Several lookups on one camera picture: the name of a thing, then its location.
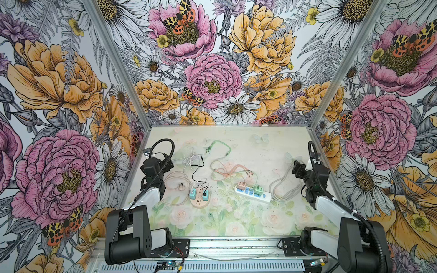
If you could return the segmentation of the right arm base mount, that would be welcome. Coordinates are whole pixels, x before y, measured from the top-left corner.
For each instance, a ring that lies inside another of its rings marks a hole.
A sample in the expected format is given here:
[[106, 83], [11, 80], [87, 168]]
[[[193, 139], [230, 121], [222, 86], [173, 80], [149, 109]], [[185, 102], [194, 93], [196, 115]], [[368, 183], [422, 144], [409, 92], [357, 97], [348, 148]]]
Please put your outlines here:
[[327, 253], [302, 242], [300, 237], [285, 237], [280, 240], [278, 247], [283, 250], [285, 257], [325, 257]]

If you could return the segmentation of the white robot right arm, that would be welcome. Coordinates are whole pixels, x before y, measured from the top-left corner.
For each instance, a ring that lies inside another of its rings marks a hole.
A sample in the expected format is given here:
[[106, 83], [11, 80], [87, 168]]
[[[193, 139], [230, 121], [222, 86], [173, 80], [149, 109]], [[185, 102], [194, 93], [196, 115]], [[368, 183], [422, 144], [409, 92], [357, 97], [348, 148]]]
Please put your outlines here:
[[346, 208], [326, 190], [330, 169], [311, 162], [311, 167], [295, 161], [292, 173], [305, 184], [305, 199], [339, 228], [331, 235], [320, 228], [305, 227], [299, 246], [305, 254], [320, 250], [339, 263], [346, 273], [391, 273], [393, 263], [384, 228]]

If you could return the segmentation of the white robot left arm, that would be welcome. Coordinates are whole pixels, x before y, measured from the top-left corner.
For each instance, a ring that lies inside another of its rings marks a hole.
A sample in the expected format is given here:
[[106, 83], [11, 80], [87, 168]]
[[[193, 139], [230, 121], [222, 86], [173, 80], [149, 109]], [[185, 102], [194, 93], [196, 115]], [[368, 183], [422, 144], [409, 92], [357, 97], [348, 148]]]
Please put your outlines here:
[[145, 175], [140, 193], [125, 209], [113, 210], [106, 222], [105, 261], [119, 265], [153, 255], [169, 255], [174, 247], [168, 228], [152, 230], [149, 214], [163, 198], [166, 186], [163, 176], [174, 167], [171, 157], [147, 158], [141, 166]]

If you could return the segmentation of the teal charger plug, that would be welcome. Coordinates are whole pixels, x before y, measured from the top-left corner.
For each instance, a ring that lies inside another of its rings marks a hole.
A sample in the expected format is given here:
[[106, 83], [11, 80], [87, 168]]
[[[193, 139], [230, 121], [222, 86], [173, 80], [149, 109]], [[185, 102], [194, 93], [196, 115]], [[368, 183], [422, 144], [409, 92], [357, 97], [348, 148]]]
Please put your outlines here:
[[197, 197], [197, 189], [196, 189], [196, 188], [193, 188], [193, 189], [190, 190], [189, 198], [190, 198], [191, 200], [195, 200], [196, 197]]
[[202, 200], [208, 201], [209, 200], [209, 190], [205, 190], [202, 194]]

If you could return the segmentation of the white blue power strip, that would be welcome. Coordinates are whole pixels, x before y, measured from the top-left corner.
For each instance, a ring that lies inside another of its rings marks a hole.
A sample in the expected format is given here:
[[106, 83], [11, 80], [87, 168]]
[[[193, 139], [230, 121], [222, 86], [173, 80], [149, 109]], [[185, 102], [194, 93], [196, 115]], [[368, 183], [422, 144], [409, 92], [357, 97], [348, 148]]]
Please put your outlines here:
[[235, 186], [234, 191], [237, 195], [247, 197], [249, 199], [257, 200], [259, 202], [263, 202], [266, 204], [271, 203], [272, 194], [269, 192], [261, 192], [260, 190], [255, 189], [254, 187], [240, 187]]

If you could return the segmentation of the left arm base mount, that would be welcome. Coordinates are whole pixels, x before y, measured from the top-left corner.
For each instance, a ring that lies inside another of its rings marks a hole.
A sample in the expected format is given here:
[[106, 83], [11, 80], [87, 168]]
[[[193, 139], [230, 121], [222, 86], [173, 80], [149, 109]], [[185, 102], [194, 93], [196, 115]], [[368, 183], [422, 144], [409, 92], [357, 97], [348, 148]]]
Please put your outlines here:
[[188, 258], [191, 240], [187, 238], [173, 239], [173, 248], [168, 251], [152, 251], [151, 258]]

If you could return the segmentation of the green charger plug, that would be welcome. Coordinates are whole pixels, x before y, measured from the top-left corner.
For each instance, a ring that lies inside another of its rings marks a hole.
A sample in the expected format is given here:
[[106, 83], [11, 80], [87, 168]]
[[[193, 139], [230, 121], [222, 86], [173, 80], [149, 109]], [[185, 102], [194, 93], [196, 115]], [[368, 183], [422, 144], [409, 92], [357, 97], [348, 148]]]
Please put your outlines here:
[[257, 196], [262, 196], [264, 194], [264, 189], [260, 185], [253, 187], [253, 193]]

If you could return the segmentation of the pink brown charger plug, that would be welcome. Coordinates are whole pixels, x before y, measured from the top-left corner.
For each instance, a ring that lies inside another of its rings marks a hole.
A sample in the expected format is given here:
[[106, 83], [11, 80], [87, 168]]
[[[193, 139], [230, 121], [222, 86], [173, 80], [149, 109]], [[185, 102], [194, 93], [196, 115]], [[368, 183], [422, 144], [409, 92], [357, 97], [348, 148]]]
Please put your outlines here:
[[246, 182], [239, 182], [239, 183], [237, 184], [237, 189], [238, 189], [239, 191], [245, 191], [245, 190], [246, 190]]

